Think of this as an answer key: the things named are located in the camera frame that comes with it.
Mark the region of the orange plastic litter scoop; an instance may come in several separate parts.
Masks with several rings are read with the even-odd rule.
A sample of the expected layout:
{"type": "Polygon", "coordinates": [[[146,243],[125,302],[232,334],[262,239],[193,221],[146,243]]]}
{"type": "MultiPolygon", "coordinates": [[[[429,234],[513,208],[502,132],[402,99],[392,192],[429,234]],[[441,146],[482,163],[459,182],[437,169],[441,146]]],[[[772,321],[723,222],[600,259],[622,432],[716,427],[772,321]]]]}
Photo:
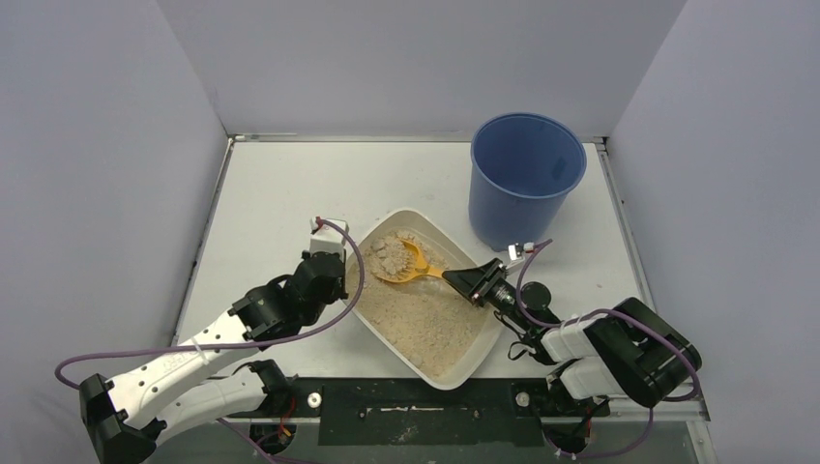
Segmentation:
{"type": "Polygon", "coordinates": [[[375,276],[388,283],[407,283],[419,277],[443,278],[444,271],[433,266],[423,251],[412,241],[398,239],[402,251],[397,247],[390,248],[386,256],[379,261],[375,276]]]}

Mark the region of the white plastic litter tray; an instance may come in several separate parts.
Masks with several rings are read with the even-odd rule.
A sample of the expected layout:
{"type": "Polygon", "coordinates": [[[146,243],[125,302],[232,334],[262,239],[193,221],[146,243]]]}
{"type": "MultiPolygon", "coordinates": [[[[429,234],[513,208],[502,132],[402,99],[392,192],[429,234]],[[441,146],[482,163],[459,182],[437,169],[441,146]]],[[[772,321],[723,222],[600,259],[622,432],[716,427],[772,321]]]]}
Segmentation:
{"type": "Polygon", "coordinates": [[[364,290],[353,310],[388,350],[431,387],[451,391],[470,378],[496,344],[502,327],[489,307],[473,306],[445,281],[419,277],[391,283],[408,255],[408,240],[435,268],[475,267],[475,261],[422,213],[399,209],[359,243],[365,264],[348,263],[348,282],[364,290]]]}

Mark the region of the blue plastic bucket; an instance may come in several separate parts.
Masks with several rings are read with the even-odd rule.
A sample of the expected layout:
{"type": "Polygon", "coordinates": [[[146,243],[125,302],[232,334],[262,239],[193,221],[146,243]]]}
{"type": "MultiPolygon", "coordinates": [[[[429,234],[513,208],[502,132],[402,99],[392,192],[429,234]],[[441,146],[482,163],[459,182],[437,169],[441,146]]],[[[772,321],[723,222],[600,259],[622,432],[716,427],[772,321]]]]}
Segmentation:
{"type": "Polygon", "coordinates": [[[540,240],[587,168],[573,131],[526,112],[483,123],[472,138],[470,161],[468,218],[494,251],[540,240]]]}

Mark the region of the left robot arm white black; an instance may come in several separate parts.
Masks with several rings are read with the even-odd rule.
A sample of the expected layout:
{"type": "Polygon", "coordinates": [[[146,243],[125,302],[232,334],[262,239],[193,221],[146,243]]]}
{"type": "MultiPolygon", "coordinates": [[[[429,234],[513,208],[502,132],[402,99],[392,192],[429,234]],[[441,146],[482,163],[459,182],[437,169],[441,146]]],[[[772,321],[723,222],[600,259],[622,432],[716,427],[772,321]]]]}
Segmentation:
{"type": "Polygon", "coordinates": [[[290,275],[254,287],[178,346],[144,351],[148,362],[81,383],[82,422],[101,463],[142,463],[160,444],[204,422],[286,396],[274,362],[211,376],[276,344],[306,338],[327,305],[347,298],[345,251],[306,252],[290,275]]]}

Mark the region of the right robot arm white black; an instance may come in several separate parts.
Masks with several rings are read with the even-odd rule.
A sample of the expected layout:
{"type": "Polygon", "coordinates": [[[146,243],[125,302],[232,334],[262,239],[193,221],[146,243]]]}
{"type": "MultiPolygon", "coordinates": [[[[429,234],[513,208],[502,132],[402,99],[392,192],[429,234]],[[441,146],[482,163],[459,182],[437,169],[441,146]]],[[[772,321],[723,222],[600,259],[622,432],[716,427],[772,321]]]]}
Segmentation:
{"type": "Polygon", "coordinates": [[[694,381],[702,366],[698,350],[634,297],[562,321],[550,308],[552,294],[544,284],[511,283],[498,259],[445,271],[442,278],[472,305],[492,306],[516,336],[510,360],[528,356],[552,367],[547,387],[563,404],[621,395],[652,409],[699,393],[697,384],[689,393],[674,393],[694,381]]]}

